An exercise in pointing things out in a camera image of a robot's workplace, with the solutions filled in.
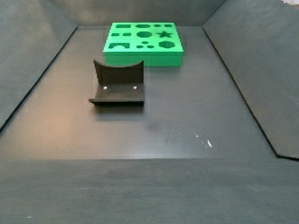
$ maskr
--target white speck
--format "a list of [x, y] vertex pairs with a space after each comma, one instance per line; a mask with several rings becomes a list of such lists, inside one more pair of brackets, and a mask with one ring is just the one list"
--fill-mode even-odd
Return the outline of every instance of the white speck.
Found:
[[209, 145], [209, 147], [212, 148], [212, 145], [211, 145], [211, 141], [208, 140], [208, 145]]

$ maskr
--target green foam block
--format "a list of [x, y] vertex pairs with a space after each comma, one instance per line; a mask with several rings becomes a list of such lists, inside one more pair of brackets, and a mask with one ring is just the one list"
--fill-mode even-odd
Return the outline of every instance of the green foam block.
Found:
[[113, 23], [104, 46], [105, 63], [125, 66], [178, 67], [182, 45], [173, 23]]

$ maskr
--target gray wall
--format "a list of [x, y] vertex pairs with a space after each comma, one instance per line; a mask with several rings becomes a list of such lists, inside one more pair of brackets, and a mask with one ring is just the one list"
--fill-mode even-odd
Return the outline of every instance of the gray wall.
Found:
[[76, 25], [46, 0], [0, 0], [0, 129]]
[[299, 10], [228, 0], [203, 26], [279, 155], [299, 158]]
[[203, 25], [227, 0], [52, 0], [78, 25], [173, 21]]

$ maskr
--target star-shaped hole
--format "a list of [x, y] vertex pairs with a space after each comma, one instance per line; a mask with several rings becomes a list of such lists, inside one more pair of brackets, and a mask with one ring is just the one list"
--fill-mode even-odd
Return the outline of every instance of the star-shaped hole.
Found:
[[169, 33], [169, 32], [166, 32], [166, 31], [162, 31], [162, 32], [157, 32], [157, 34], [160, 35], [160, 38], [170, 38], [172, 36], [172, 34]]

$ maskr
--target black holder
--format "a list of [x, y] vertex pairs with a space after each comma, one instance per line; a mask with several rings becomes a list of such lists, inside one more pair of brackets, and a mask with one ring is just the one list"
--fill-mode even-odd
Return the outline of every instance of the black holder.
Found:
[[144, 62], [132, 66], [106, 66], [93, 60], [97, 73], [97, 93], [93, 104], [144, 103]]

